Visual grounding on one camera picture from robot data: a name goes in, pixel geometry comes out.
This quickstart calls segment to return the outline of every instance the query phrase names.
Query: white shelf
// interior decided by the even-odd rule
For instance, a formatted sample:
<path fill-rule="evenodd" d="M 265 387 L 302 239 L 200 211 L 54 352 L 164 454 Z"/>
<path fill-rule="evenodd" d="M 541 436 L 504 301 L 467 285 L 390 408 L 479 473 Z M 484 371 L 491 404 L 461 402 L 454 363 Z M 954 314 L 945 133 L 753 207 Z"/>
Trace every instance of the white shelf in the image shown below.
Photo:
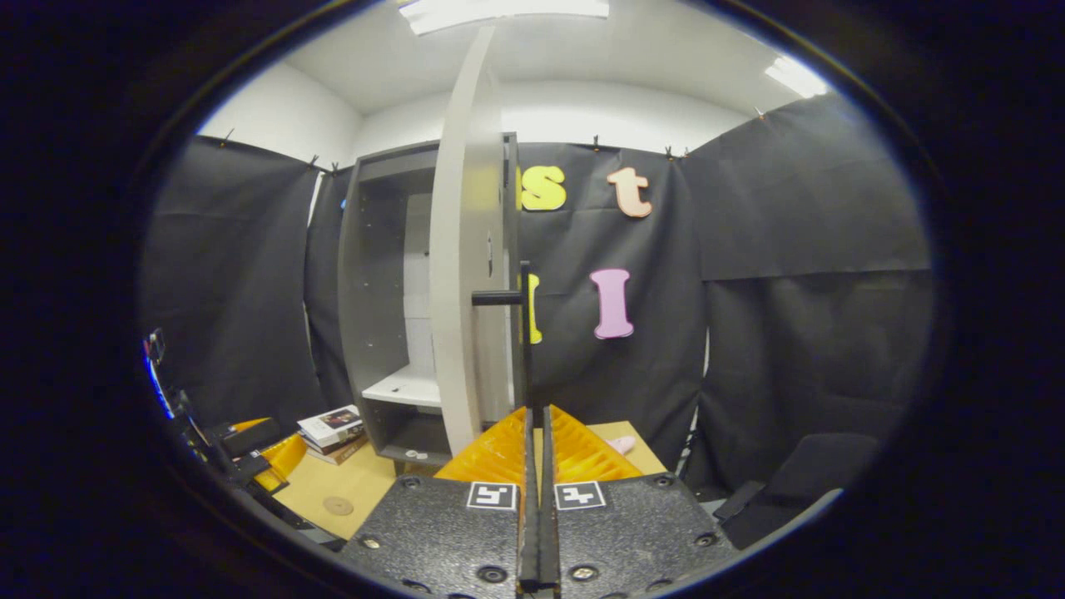
<path fill-rule="evenodd" d="M 440 407 L 440 387 L 436 377 L 416 373 L 410 365 L 367 387 L 362 396 L 396 404 Z"/>

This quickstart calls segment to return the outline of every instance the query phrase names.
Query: yellow foam pad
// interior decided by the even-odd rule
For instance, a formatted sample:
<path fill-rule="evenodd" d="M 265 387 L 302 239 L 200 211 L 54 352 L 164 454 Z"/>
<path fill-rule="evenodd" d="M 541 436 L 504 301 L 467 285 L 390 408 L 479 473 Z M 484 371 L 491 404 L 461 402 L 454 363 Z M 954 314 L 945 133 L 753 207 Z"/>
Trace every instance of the yellow foam pad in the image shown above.
<path fill-rule="evenodd" d="M 512 483 L 525 490 L 525 408 L 485 431 L 437 472 L 438 479 Z"/>
<path fill-rule="evenodd" d="M 297 434 L 282 439 L 260 453 L 269 463 L 269 470 L 256 474 L 256 482 L 267 491 L 274 492 L 288 482 L 289 474 L 304 459 L 304 455 L 307 454 L 307 443 Z"/>
<path fill-rule="evenodd" d="M 247 422 L 237 422 L 236 424 L 233 424 L 233 431 L 236 431 L 239 433 L 243 432 L 243 431 L 247 431 L 248 428 L 251 428 L 256 424 L 259 424 L 260 422 L 266 422 L 267 420 L 269 420 L 269 419 L 268 418 L 257 418 L 255 420 L 248 420 Z"/>
<path fill-rule="evenodd" d="M 551 430 L 555 443 L 556 484 L 643 475 L 618 450 L 555 406 L 551 406 Z"/>

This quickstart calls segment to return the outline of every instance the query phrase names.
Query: white wall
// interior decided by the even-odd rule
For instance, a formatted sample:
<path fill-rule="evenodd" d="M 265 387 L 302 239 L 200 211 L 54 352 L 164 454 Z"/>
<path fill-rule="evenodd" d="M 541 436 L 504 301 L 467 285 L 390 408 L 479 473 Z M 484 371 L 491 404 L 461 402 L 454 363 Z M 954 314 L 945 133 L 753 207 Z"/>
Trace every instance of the white wall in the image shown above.
<path fill-rule="evenodd" d="M 750 117 L 697 100 L 618 83 L 542 81 L 505 83 L 503 130 L 519 142 L 600 144 L 663 153 L 698 146 Z M 439 94 L 365 117 L 351 160 L 397 146 L 440 139 L 449 94 Z"/>
<path fill-rule="evenodd" d="M 281 62 L 241 88 L 203 124 L 199 133 L 229 136 L 329 167 L 355 162 L 351 145 L 362 115 L 316 80 Z"/>

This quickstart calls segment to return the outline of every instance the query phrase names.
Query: black chair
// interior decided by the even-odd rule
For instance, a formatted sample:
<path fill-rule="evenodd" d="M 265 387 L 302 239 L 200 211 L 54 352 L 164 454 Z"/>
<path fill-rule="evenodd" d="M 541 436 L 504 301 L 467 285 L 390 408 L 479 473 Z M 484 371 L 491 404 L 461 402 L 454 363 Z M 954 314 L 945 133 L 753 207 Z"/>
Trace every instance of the black chair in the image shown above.
<path fill-rule="evenodd" d="M 746 549 L 791 521 L 824 493 L 846 487 L 876 451 L 876 439 L 853 433 L 806 435 L 767 484 L 744 483 L 714 516 Z"/>

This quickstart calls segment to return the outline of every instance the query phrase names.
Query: ceiling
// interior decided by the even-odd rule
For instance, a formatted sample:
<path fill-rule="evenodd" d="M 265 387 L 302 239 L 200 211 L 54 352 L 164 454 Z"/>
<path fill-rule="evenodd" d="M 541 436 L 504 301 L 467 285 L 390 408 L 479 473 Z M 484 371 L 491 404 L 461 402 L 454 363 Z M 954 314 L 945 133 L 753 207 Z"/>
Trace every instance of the ceiling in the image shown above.
<path fill-rule="evenodd" d="M 499 80 L 590 80 L 691 96 L 749 116 L 799 99 L 765 75 L 777 53 L 675 0 L 610 0 L 607 19 L 525 16 L 496 26 Z M 478 28 L 416 37 L 395 0 L 367 9 L 285 60 L 363 115 L 447 92 Z"/>

